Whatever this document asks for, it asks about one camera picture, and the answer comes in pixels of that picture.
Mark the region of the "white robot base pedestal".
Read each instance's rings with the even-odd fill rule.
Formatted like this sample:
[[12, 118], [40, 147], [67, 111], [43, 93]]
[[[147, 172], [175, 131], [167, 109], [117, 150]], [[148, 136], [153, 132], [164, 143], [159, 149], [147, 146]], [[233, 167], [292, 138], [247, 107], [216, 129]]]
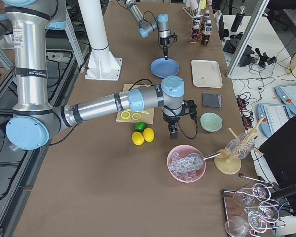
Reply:
[[79, 6], [91, 47], [86, 79], [118, 81], [122, 58], [109, 50], [101, 5], [98, 0], [80, 0]]

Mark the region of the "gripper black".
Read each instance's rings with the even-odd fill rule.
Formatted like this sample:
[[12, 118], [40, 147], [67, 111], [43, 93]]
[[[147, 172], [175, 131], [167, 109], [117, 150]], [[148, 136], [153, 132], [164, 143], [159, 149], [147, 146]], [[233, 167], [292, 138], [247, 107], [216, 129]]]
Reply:
[[168, 60], [168, 46], [171, 45], [170, 39], [173, 39], [173, 42], [176, 42], [178, 36], [172, 32], [159, 32], [159, 47], [163, 49], [165, 60]]
[[183, 100], [179, 112], [175, 112], [174, 109], [170, 109], [167, 106], [165, 106], [163, 109], [163, 119], [168, 123], [170, 139], [178, 138], [177, 127], [181, 132], [183, 132], [179, 124], [181, 117], [189, 115], [190, 118], [195, 122], [195, 125], [197, 125], [197, 105], [193, 100]]

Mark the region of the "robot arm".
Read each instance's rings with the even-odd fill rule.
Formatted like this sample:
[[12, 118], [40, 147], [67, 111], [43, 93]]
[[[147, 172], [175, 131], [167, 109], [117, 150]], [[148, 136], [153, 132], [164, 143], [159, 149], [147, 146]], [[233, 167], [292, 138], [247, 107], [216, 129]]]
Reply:
[[[190, 115], [197, 125], [197, 106], [193, 100], [183, 100], [184, 81], [178, 76], [165, 77], [161, 85], [141, 86], [94, 101], [54, 108], [48, 102], [45, 30], [50, 26], [65, 28], [65, 0], [3, 2], [14, 35], [18, 102], [13, 107], [13, 118], [6, 126], [6, 134], [15, 146], [23, 150], [34, 150], [47, 145], [50, 139], [67, 128], [127, 109], [142, 111], [162, 108], [171, 139], [177, 138], [180, 117]], [[92, 48], [87, 78], [117, 81], [122, 59], [115, 58], [109, 51], [100, 1], [91, 2], [78, 1]], [[168, 39], [173, 37], [176, 41], [177, 37], [168, 30], [168, 15], [161, 14], [155, 23], [148, 23], [135, 0], [122, 2], [136, 20], [142, 37], [158, 30], [164, 56], [167, 58]]]
[[164, 59], [168, 60], [168, 49], [172, 45], [170, 39], [173, 39], [173, 42], [178, 39], [178, 36], [170, 30], [168, 14], [159, 14], [154, 21], [148, 22], [135, 0], [123, 0], [123, 3], [137, 22], [141, 37], [146, 38], [154, 31], [158, 31], [160, 48], [163, 50]]

